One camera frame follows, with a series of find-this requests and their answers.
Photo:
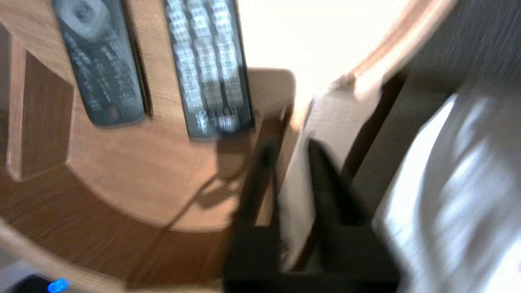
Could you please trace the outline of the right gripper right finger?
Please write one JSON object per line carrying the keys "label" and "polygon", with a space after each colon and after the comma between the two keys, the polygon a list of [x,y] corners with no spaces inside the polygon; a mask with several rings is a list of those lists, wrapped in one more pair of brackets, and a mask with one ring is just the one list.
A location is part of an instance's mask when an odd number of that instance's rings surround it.
{"label": "right gripper right finger", "polygon": [[307,144],[316,221],[323,227],[361,227],[367,217],[357,193],[343,181],[321,141]]}

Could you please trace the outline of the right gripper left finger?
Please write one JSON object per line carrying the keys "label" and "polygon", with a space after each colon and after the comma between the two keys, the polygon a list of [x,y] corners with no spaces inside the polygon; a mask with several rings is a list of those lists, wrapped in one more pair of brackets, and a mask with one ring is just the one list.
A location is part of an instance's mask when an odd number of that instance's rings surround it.
{"label": "right gripper left finger", "polygon": [[280,217],[276,195],[278,183],[276,165],[279,152],[277,140],[268,140],[256,150],[234,214],[235,229],[239,226],[255,226],[269,184],[271,184],[272,199],[268,227],[278,229]]}

